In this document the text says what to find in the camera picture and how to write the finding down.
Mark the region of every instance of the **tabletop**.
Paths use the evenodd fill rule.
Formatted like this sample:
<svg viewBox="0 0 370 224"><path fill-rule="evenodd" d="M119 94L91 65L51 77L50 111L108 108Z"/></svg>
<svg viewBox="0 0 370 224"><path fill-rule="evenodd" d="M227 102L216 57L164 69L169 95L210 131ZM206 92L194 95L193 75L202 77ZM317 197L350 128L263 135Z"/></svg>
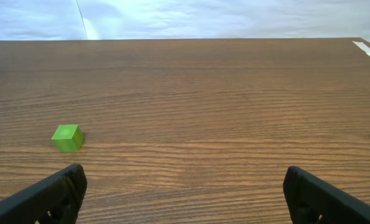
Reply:
<svg viewBox="0 0 370 224"><path fill-rule="evenodd" d="M0 42L0 200L72 164L77 223L291 223L299 166L370 204L363 39ZM59 153L59 124L85 141Z"/></svg>

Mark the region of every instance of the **white backdrop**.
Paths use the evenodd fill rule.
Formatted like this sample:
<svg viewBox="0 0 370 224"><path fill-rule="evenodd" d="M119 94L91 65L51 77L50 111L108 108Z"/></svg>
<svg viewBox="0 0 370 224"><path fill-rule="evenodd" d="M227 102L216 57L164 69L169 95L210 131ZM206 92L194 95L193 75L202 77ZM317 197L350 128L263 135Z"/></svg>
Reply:
<svg viewBox="0 0 370 224"><path fill-rule="evenodd" d="M370 0L0 0L0 40L362 37Z"/></svg>

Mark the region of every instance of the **cube side face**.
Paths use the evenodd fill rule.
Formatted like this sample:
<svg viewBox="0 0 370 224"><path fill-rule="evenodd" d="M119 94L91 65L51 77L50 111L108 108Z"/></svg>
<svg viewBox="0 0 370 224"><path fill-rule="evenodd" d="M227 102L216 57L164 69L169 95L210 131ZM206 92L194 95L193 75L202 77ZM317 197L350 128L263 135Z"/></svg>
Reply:
<svg viewBox="0 0 370 224"><path fill-rule="evenodd" d="M60 152L77 152L79 150L72 139L53 139L52 141Z"/></svg>
<svg viewBox="0 0 370 224"><path fill-rule="evenodd" d="M78 126L74 132L74 135L72 137L73 139L73 142L75 144L75 146L80 149L81 148L81 145L83 144L83 141L84 141L84 135L83 133L81 132L80 130L80 127Z"/></svg>

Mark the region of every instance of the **cube front face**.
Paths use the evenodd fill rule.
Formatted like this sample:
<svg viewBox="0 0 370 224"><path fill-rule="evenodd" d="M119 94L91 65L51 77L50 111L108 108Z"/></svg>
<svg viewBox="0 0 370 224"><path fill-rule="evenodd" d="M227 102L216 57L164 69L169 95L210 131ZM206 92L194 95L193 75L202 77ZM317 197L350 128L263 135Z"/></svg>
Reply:
<svg viewBox="0 0 370 224"><path fill-rule="evenodd" d="M80 150L84 135L77 124L59 125L52 141L60 152L75 152Z"/></svg>

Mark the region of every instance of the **wooden table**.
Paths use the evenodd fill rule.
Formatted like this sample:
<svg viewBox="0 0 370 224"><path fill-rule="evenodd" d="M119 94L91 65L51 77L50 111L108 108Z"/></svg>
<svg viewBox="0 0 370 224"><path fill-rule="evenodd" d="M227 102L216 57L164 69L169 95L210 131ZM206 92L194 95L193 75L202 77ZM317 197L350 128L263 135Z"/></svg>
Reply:
<svg viewBox="0 0 370 224"><path fill-rule="evenodd" d="M77 162L78 223L290 223L291 165L370 204L352 40L0 42L0 200ZM59 124L80 152L57 151Z"/></svg>

